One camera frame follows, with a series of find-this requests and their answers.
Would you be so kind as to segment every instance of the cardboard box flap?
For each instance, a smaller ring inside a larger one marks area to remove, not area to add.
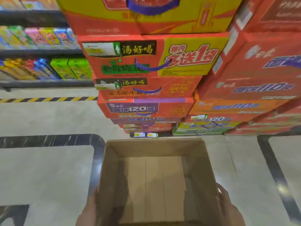
[[[97,225],[219,226],[217,195],[203,140],[111,140],[100,176]]]

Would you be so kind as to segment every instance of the person's right hand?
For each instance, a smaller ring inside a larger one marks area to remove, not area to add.
[[[224,189],[220,184],[216,183],[219,188],[218,203],[220,211],[223,215],[224,226],[245,226],[245,222],[242,214],[239,210],[231,203],[230,196],[227,190]]]

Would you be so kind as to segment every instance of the pink snack box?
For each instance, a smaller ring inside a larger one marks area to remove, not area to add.
[[[50,44],[40,34],[38,28],[27,28],[25,29],[25,32],[40,49],[50,49]]]

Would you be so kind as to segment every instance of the marble floor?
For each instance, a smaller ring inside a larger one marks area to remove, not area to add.
[[[0,98],[68,96],[97,92],[0,91]],[[301,225],[299,136],[202,138],[216,181],[247,226]],[[75,225],[97,186],[104,143],[115,139],[129,135],[95,101],[0,104],[0,225]],[[19,215],[2,220],[9,208]]]

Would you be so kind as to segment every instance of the black floor border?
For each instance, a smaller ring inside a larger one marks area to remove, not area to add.
[[[292,136],[298,135],[297,133],[280,133],[277,135],[260,135],[257,136],[257,141],[260,146],[261,152],[265,158],[266,164],[269,171],[276,184],[276,189],[284,205],[288,217],[292,223],[295,225],[301,225],[301,212],[300,209],[292,196],[292,193],[288,187],[288,182],[281,170],[281,167],[277,161],[275,153],[269,143],[269,138],[271,137],[281,137],[281,136]]]
[[[0,148],[85,146],[94,148],[88,197],[99,184],[105,142],[96,134],[0,137]]]

